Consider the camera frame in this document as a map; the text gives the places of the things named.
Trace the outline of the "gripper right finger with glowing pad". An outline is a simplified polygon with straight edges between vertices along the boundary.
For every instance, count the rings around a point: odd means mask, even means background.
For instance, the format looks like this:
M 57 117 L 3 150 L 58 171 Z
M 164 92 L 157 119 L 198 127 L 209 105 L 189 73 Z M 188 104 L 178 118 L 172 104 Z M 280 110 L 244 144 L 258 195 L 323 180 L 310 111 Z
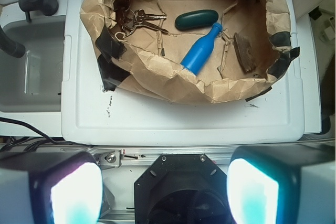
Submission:
M 237 223 L 335 223 L 335 145 L 242 145 L 227 171 Z

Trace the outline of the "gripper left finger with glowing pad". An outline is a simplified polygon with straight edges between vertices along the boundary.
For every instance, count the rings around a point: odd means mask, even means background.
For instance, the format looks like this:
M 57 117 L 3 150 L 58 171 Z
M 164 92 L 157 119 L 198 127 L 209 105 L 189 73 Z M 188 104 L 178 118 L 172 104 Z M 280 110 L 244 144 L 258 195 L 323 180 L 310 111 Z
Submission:
M 102 199 L 88 152 L 1 153 L 1 223 L 97 223 Z

